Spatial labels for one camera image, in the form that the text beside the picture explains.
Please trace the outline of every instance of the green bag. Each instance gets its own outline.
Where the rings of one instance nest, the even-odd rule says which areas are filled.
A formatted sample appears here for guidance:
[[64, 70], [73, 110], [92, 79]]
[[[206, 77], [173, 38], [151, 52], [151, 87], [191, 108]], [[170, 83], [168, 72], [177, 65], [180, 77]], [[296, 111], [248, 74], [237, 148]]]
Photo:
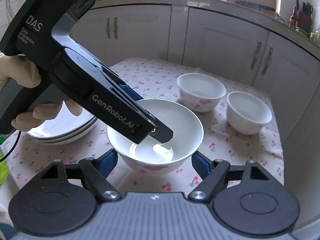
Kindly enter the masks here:
[[[5, 138], [0, 137], [0, 145], [5, 141]], [[3, 153], [0, 149], [0, 159], [3, 157]], [[9, 167], [7, 165], [7, 161], [3, 161], [0, 163], [0, 187], [4, 183], [5, 179], [9, 175]]]

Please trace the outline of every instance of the table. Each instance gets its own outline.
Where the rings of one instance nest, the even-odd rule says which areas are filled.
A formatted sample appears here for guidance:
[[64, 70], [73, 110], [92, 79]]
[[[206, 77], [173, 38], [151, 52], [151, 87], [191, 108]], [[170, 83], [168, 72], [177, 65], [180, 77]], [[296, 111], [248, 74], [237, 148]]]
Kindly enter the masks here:
[[[191, 68], [156, 59], [128, 58], [112, 67], [128, 85], [143, 98], [179, 99], [177, 78], [185, 73], [205, 73], [199, 68]], [[253, 87], [234, 82], [208, 73], [220, 80], [227, 93], [212, 111], [197, 114], [205, 135], [199, 151], [211, 160], [224, 159], [233, 165], [243, 165], [249, 159], [259, 162], [280, 183], [284, 184], [283, 150], [276, 119], [268, 95]], [[235, 132], [226, 121], [227, 95], [232, 91], [246, 91], [261, 98], [271, 109], [272, 121], [256, 135], [245, 136]], [[8, 152], [17, 132], [3, 144], [3, 152]], [[99, 121], [94, 129], [81, 139], [63, 146], [40, 146], [22, 133], [19, 143], [8, 158], [12, 177], [18, 188], [54, 159], [64, 163], [77, 163], [85, 157], [99, 157], [111, 148], [106, 135], [106, 124]], [[107, 180], [119, 190], [126, 191], [182, 191], [189, 194], [201, 178], [191, 165], [191, 158], [176, 171], [163, 176], [146, 176], [130, 169], [121, 158]]]

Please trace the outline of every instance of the finger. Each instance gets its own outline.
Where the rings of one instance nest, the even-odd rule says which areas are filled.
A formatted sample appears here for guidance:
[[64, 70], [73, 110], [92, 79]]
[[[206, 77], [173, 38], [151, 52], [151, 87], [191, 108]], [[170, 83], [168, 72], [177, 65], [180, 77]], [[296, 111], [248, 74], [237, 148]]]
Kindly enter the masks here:
[[0, 84], [2, 87], [8, 77], [15, 79], [19, 85], [27, 88], [36, 87], [41, 82], [41, 76], [36, 64], [21, 55], [13, 57], [0, 56]]
[[32, 116], [40, 120], [52, 120], [57, 117], [61, 108], [62, 101], [57, 104], [41, 104], [35, 107]]
[[75, 101], [73, 101], [72, 99], [68, 99], [66, 101], [64, 101], [67, 108], [69, 109], [69, 111], [71, 112], [71, 114], [75, 115], [75, 116], [79, 116], [82, 113], [82, 106], [78, 105]]
[[20, 125], [17, 125], [16, 119], [13, 119], [13, 120], [11, 121], [11, 125], [12, 125], [15, 129], [17, 129], [17, 130], [19, 130], [19, 131], [21, 131], [21, 132], [28, 132], [28, 131], [31, 130], [31, 128], [26, 128], [26, 127], [22, 127], [22, 126], [20, 126]]
[[45, 120], [37, 119], [32, 116], [32, 112], [19, 114], [16, 117], [16, 123], [20, 127], [35, 128], [41, 125]]

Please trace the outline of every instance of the cabinet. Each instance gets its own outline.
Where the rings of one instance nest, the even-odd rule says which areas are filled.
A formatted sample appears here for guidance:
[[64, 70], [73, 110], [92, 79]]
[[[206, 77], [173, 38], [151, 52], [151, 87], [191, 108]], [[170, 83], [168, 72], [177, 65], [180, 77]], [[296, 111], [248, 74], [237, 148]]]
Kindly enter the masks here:
[[126, 5], [89, 10], [70, 36], [106, 65], [128, 57], [166, 60], [171, 6]]
[[190, 8], [183, 65], [252, 85], [268, 33], [237, 18]]
[[270, 33], [254, 87], [270, 96], [282, 143], [307, 109], [320, 82], [320, 62]]

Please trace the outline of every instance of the bowl rim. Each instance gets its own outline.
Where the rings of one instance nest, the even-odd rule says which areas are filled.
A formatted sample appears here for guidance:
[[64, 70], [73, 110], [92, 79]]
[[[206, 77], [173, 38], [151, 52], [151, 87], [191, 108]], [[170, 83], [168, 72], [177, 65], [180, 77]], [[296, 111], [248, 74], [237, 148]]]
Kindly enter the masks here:
[[[244, 116], [243, 114], [241, 114], [239, 111], [237, 111], [234, 106], [230, 103], [230, 100], [229, 100], [229, 96], [233, 93], [241, 93], [241, 94], [247, 94], [255, 99], [257, 99], [258, 101], [260, 101], [260, 103], [262, 103], [262, 105], [269, 111], [270, 115], [271, 115], [271, 118], [268, 122], [256, 122], [246, 116]], [[228, 94], [227, 96], [227, 102], [228, 102], [228, 106], [230, 106], [232, 108], [233, 111], [235, 111], [237, 114], [239, 114], [242, 118], [246, 119], [247, 121], [250, 121], [250, 122], [253, 122], [255, 124], [266, 124], [266, 123], [269, 123], [271, 120], [272, 120], [272, 112], [270, 110], [270, 108], [268, 106], [266, 106], [266, 104], [260, 99], [260, 98], [257, 98], [255, 97], [254, 95], [250, 94], [250, 93], [247, 93], [247, 92], [242, 92], [242, 91], [233, 91], [231, 93]]]
[[174, 160], [174, 161], [168, 162], [168, 163], [147, 163], [147, 162], [139, 161], [139, 160], [133, 159], [133, 158], [129, 157], [128, 155], [126, 155], [126, 154], [118, 151], [118, 150], [112, 145], [112, 143], [110, 142], [110, 139], [109, 139], [109, 135], [108, 135], [108, 131], [109, 131], [109, 127], [110, 127], [110, 126], [107, 125], [107, 137], [108, 137], [108, 141], [109, 141], [110, 145], [113, 147], [113, 149], [114, 149], [117, 153], [119, 153], [119, 155], [121, 155], [121, 157], [124, 157], [124, 158], [129, 159], [129, 160], [137, 161], [137, 162], [139, 162], [139, 163], [141, 163], [141, 164], [148, 165], [148, 166], [170, 165], [170, 164], [174, 164], [174, 163], [178, 163], [178, 162], [181, 162], [181, 161], [183, 161], [183, 160], [186, 160], [186, 159], [189, 158], [191, 155], [193, 155], [193, 153], [195, 153], [195, 152], [199, 149], [200, 145], [202, 144], [202, 141], [203, 141], [203, 138], [204, 138], [204, 128], [203, 128], [203, 125], [202, 125], [200, 119], [199, 119], [198, 116], [196, 116], [196, 114], [195, 114], [194, 112], [192, 112], [189, 108], [187, 108], [187, 107], [185, 107], [185, 106], [183, 106], [183, 105], [181, 105], [181, 104], [179, 104], [179, 103], [177, 103], [177, 102], [171, 101], [171, 100], [162, 99], [162, 98], [144, 98], [144, 99], [140, 99], [140, 100], [137, 100], [137, 101], [144, 101], [144, 100], [151, 100], [151, 99], [152, 99], [152, 100], [156, 99], [156, 100], [162, 100], [162, 101], [169, 101], [169, 102], [175, 103], [175, 104], [177, 104], [177, 105], [179, 105], [179, 106], [182, 106], [183, 108], [186, 108], [188, 111], [190, 111], [190, 112], [196, 117], [196, 119], [199, 121], [199, 123], [200, 123], [200, 125], [201, 125], [201, 127], [202, 127], [202, 136], [201, 136], [201, 140], [199, 141], [198, 145], [196, 146], [196, 149], [194, 150], [194, 152], [190, 152], [190, 153], [188, 153], [187, 155], [179, 158], [178, 160]]
[[[182, 85], [180, 84], [180, 80], [179, 80], [179, 79], [181, 79], [182, 76], [190, 75], [190, 74], [207, 76], [207, 77], [209, 77], [209, 78], [217, 81], [217, 82], [223, 87], [223, 89], [224, 89], [223, 96], [221, 96], [221, 97], [215, 97], [215, 98], [210, 98], [210, 97], [203, 97], [203, 96], [196, 95], [196, 94], [194, 94], [194, 93], [189, 92], [188, 90], [186, 90], [185, 88], [182, 87]], [[221, 81], [219, 81], [218, 79], [216, 79], [216, 78], [214, 78], [214, 77], [212, 77], [212, 76], [209, 76], [209, 75], [207, 75], [207, 74], [202, 74], [202, 73], [193, 73], [193, 72], [192, 72], [192, 73], [185, 73], [185, 74], [183, 74], [183, 75], [181, 75], [181, 76], [179, 76], [179, 77], [177, 78], [177, 85], [178, 85], [178, 87], [179, 87], [181, 90], [183, 90], [184, 92], [186, 92], [186, 93], [188, 93], [188, 94], [190, 94], [190, 95], [192, 95], [192, 96], [194, 96], [194, 97], [202, 98], [202, 99], [211, 99], [211, 100], [213, 100], [213, 99], [219, 99], [219, 98], [223, 98], [223, 97], [226, 95], [226, 93], [227, 93], [227, 89], [226, 89], [225, 85], [224, 85]]]

